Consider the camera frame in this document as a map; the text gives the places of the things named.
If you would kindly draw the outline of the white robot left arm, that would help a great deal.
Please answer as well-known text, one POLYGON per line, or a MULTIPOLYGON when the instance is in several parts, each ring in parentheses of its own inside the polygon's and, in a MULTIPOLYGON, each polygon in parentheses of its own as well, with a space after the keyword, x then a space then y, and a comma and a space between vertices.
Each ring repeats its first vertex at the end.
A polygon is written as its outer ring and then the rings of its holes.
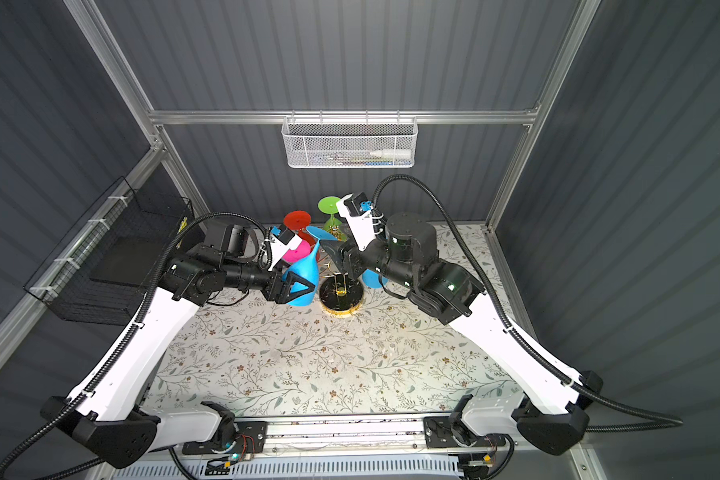
POLYGON ((313 281, 282 267, 285 254, 301 242, 281 225, 267 232, 258 254, 247 260, 233 258, 216 238, 186 251, 173 243, 156 269, 151 294, 116 342, 67 396, 45 402, 42 417, 116 468, 184 443, 205 443, 217 454, 238 448, 244 436, 234 414, 218 403, 173 411, 139 404, 170 343, 214 294, 226 287, 258 290, 266 300, 286 304, 313 292, 313 281))

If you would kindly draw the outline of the blue wine glass front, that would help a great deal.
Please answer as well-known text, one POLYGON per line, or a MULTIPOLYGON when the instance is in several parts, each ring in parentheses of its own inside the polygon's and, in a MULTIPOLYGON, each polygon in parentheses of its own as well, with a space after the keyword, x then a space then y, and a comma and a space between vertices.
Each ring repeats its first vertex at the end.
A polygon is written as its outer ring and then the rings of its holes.
MULTIPOLYGON (((308 226, 307 231, 316 240, 316 243, 315 243, 316 246, 314 248, 314 251, 307 258, 295 263, 294 265, 290 266, 288 269, 292 269, 293 271, 299 273, 303 277, 308 278, 315 284, 315 290, 312 293, 312 302, 313 302, 316 290, 319 286, 320 271, 319 271, 319 267, 318 267, 317 254, 320 249, 320 241, 321 240, 333 240, 333 239, 335 239, 335 237, 332 236, 330 233, 326 232, 324 229, 318 228, 315 226, 308 226)), ((309 305, 289 305, 289 306, 307 307, 309 305)))

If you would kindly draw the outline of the blue wine glass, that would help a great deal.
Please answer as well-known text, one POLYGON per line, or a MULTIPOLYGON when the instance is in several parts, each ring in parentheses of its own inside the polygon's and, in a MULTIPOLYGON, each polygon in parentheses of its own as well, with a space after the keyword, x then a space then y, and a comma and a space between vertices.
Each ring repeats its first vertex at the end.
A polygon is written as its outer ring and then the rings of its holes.
POLYGON ((382 289, 388 279, 381 276, 377 271, 366 269, 362 275, 361 280, 363 284, 370 289, 382 289))
MULTIPOLYGON (((320 241, 321 240, 333 240, 333 239, 335 239, 335 237, 332 236, 330 233, 326 232, 324 229, 318 228, 315 226, 308 226, 307 231, 316 240, 316 243, 315 243, 316 246, 314 248, 314 251, 307 258, 295 263, 294 265, 290 266, 288 269, 292 269, 293 271, 299 273, 303 277, 308 278, 315 284, 315 290, 312 293, 312 302, 313 302, 316 290, 319 286, 320 271, 319 271, 319 267, 318 267, 317 254, 320 249, 320 241)), ((289 306, 307 307, 309 305, 289 305, 289 306)))

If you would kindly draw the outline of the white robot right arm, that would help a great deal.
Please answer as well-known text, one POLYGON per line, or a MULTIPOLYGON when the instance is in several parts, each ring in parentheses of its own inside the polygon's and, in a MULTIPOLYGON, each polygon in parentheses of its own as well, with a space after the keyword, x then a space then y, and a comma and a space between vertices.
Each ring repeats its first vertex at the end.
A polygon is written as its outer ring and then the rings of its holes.
POLYGON ((422 217, 395 214, 383 227, 371 220, 368 212, 349 217, 345 241, 316 227, 309 232, 341 273, 353 279, 372 273, 383 284, 406 288, 403 299, 474 343, 521 389, 506 401, 463 396, 447 422, 455 442, 472 446, 485 437, 518 434, 555 456, 578 444, 589 427, 589 396, 601 390, 601 378, 559 361, 506 314, 487 281, 442 259, 437 231, 422 217))

